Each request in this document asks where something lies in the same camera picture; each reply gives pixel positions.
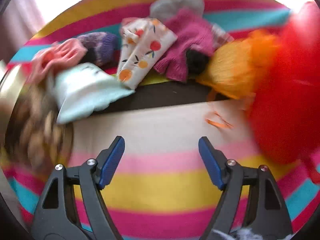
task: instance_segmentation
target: light blue cloth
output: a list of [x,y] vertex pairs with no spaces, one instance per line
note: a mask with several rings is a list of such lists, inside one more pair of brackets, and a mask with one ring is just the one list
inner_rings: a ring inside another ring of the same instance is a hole
[[135,92],[91,63],[63,71],[54,83],[49,86],[60,109],[57,123],[88,117],[93,111],[106,109],[110,103]]

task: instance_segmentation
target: pink knit glove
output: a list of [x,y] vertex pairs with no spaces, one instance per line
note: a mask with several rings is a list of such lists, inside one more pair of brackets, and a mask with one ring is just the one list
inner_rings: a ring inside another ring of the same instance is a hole
[[176,16],[164,23],[177,36],[177,41],[164,53],[154,65],[154,69],[167,78],[186,82],[188,67],[186,51],[197,50],[207,56],[213,54],[212,26],[188,9],[181,9]]

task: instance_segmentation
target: pink cloth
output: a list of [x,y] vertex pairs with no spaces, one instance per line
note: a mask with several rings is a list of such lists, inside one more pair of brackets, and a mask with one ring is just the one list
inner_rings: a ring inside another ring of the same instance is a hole
[[28,82],[41,82],[50,70],[56,74],[74,67],[86,53],[87,49],[76,38],[66,40],[62,44],[53,43],[52,47],[42,49],[34,55],[31,61],[32,72]]
[[212,56],[212,26],[185,8],[164,25],[172,30],[178,39],[153,68],[160,74],[166,72],[169,79],[186,82],[188,78],[186,51],[193,49],[209,57]]

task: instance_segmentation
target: silver bolt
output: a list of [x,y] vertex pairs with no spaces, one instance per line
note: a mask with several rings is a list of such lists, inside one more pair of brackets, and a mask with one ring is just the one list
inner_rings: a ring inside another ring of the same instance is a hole
[[237,163],[237,162],[236,162],[234,159],[229,159],[229,160],[227,160],[227,164],[228,164],[229,166],[235,166],[236,163]]
[[87,160],[87,164],[89,166],[95,165],[96,164],[96,160],[95,159],[89,159],[89,160]]
[[57,164],[57,165],[55,166],[55,169],[56,169],[57,171],[61,171],[62,168],[63,168],[63,165],[62,165],[62,164]]
[[267,170],[269,170],[269,168],[268,168],[268,166],[266,166],[266,165],[261,165],[261,166],[260,166],[260,170],[262,170],[262,171],[267,171]]

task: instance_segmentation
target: jar of nuts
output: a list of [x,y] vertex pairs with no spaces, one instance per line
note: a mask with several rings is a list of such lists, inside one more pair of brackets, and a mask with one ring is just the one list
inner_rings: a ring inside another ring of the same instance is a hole
[[2,67],[0,78],[0,143],[8,158],[42,174],[50,174],[57,163],[66,165],[73,127],[56,124],[54,98],[27,84],[21,65],[9,71]]

